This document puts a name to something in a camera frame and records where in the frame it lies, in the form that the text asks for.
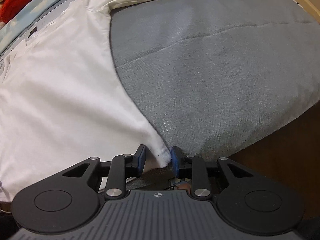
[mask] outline silver screw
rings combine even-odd
[[[199,188],[195,190],[195,195],[198,197],[207,197],[210,195],[210,191],[205,188]]]
[[[122,191],[119,188],[111,188],[108,189],[106,193],[110,197],[118,197],[122,194]]]

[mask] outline crosshair logo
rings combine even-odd
[[[155,193],[155,194],[153,194],[156,198],[160,198],[160,197],[162,197],[163,196],[163,194],[162,193],[160,193],[160,192],[157,192],[157,193]]]

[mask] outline grey fabric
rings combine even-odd
[[[110,35],[127,93],[187,154],[229,156],[320,99],[320,26],[292,0],[155,0]]]

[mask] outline white t-shirt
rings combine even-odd
[[[90,156],[110,161],[134,154],[139,144],[152,152],[145,172],[170,162],[122,87],[110,51],[110,10],[145,1],[151,0],[76,0],[5,58],[0,201]]]

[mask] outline ribbed surface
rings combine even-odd
[[[298,240],[293,233],[252,236],[227,225],[208,201],[191,199],[186,191],[133,190],[128,197],[106,202],[84,227],[57,236],[20,230],[14,240]]]

